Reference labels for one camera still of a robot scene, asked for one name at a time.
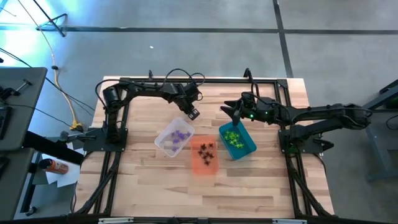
orange plastic container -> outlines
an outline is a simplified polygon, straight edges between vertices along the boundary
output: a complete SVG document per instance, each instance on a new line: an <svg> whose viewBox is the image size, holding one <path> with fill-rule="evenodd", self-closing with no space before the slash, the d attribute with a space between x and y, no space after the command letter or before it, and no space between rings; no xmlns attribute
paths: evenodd
<svg viewBox="0 0 398 224"><path fill-rule="evenodd" d="M218 172L217 141L214 136L192 137L191 155L195 174L214 175Z"/></svg>

orange spray can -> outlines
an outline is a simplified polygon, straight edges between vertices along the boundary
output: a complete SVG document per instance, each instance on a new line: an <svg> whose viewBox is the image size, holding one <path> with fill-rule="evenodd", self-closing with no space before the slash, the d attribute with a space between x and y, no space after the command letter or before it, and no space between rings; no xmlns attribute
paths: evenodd
<svg viewBox="0 0 398 224"><path fill-rule="evenodd" d="M69 171L68 165L53 159L43 159L39 162L40 169L56 174L66 174Z"/></svg>

gray floor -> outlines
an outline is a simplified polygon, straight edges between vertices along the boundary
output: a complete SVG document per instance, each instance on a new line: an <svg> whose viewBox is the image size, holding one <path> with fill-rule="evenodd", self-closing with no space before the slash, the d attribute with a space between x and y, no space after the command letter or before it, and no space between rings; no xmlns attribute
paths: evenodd
<svg viewBox="0 0 398 224"><path fill-rule="evenodd" d="M103 27L276 28L272 0L39 1L51 16L68 13L67 25ZM280 0L288 29L398 29L395 0ZM0 13L0 22L31 23L17 1L6 5L17 17ZM40 22L44 18L30 5ZM208 76L240 77L246 67L256 77L286 77L277 34L171 34L69 32L46 33L52 44L64 90L94 106L93 87L105 75L165 74L175 67ZM364 104L397 79L398 35L293 35L286 37L295 78L304 78L310 104ZM32 66L50 68L51 58L39 32L0 31L0 47ZM4 65L22 66L4 57ZM47 75L53 79L52 72ZM38 108L71 121L62 95L48 83ZM75 107L86 126L92 118ZM35 113L30 130L54 136L68 127ZM325 139L335 147L325 153L328 183L337 215L398 222L398 181L369 183L377 170L364 131L339 130ZM68 212L72 188L40 186L32 217Z"/></svg>

yellow cable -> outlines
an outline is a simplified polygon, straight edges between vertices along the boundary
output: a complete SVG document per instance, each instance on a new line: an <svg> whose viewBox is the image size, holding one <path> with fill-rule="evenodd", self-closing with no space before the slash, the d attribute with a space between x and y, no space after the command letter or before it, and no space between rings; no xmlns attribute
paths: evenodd
<svg viewBox="0 0 398 224"><path fill-rule="evenodd" d="M28 12L28 10L25 8L25 6L21 3L21 1L18 0L18 2L19 2L19 4L24 8L25 12L29 15L29 17L32 19L32 21L35 23L35 25L36 25L36 27L39 29L39 31L42 33L42 35L43 35L43 37L44 37L44 39L45 39L47 45L48 45L49 48L50 48L50 51L51 51L52 64L53 64L53 66L56 66L54 51L52 50L52 47L51 47L51 45L50 45L49 40L48 40L47 37L44 35L44 32L42 31L42 29L40 28L40 26L36 23L36 21L33 19L33 17L32 17L31 14ZM56 86L57 86L59 89L61 89L61 86L60 86L59 83L58 83L58 72L57 72L56 69L53 69L53 71L54 71L54 80L55 80L55 84L56 84ZM63 95L63 97L65 97L66 101L68 102L70 111L71 111L71 113L72 113L72 119L73 119L73 121L72 121L72 127L73 127L73 128L71 128L71 129L77 129L77 128L79 128L79 126L80 126L80 127L83 127L83 126L81 125L81 123L79 123L79 122L77 121L77 119L76 119L75 110L73 109L73 106L72 106L72 103L71 103L69 97L68 97L67 95L65 95L64 93L62 93L62 95Z"/></svg>

wooden tabletop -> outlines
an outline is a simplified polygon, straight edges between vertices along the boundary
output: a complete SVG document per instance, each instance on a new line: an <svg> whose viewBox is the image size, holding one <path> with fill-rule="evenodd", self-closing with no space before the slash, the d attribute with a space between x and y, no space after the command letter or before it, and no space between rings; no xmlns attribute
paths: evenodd
<svg viewBox="0 0 398 224"><path fill-rule="evenodd" d="M101 89L114 84L106 82ZM292 106L309 106L304 80L288 79ZM259 85L261 96L275 98L272 85ZM243 120L257 151L233 161L219 138L218 128L231 121L220 110L224 100L236 100L250 84L205 83L203 100L194 102L199 117L190 121L178 107L161 98L137 97L131 101L126 150L122 153L112 216L130 217L294 217L285 158L279 149L276 125ZM197 134L213 134L218 140L220 169L216 175L197 176L191 169L186 146L169 158L155 144L155 138L174 119L183 118ZM97 104L93 127L101 127L104 113ZM78 210L98 185L104 153L94 152L83 163L76 195ZM308 188L324 208L333 213L325 171L311 154L303 155ZM300 208L304 211L301 191ZM104 192L102 209L108 187Z"/></svg>

